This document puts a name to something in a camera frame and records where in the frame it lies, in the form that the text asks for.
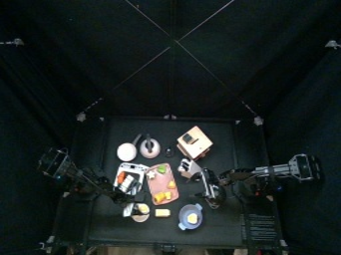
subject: black cloth backdrop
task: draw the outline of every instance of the black cloth backdrop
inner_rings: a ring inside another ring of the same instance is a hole
[[[324,45],[341,37],[340,10],[337,0],[1,1],[0,42],[25,43],[0,45],[1,249],[48,237],[58,191],[37,159],[72,144],[75,116],[98,99],[87,116],[253,118],[243,100],[266,120],[273,163],[321,157],[326,180],[282,198],[284,230],[302,251],[336,252],[340,225],[321,217],[340,214],[328,199],[340,193],[340,53]]]
[[[75,115],[19,48],[1,47],[0,88],[0,253],[36,254],[59,197],[39,158],[50,146],[71,145]]]
[[[284,163],[298,153],[320,158],[322,181],[290,183],[281,196],[282,225],[300,254],[340,254],[341,51],[330,51],[271,112],[269,155]]]

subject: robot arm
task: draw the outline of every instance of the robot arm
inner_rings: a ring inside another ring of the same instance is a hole
[[[203,168],[201,179],[205,186],[205,192],[197,194],[197,197],[205,198],[211,209],[217,209],[226,199],[225,188],[219,185],[218,178],[211,170]]]
[[[128,195],[111,185],[110,180],[104,176],[98,177],[90,168],[79,169],[75,163],[72,163],[66,150],[50,148],[39,160],[37,169],[44,175],[55,179],[68,176],[74,182],[74,191],[79,193],[98,192],[110,196],[118,204],[144,200],[142,193],[138,193],[135,196]]]
[[[265,177],[294,178],[300,182],[320,179],[320,166],[314,156],[297,154],[286,164],[262,166],[257,168],[233,169],[219,175],[222,185],[231,184],[237,180],[247,181],[251,178]]]

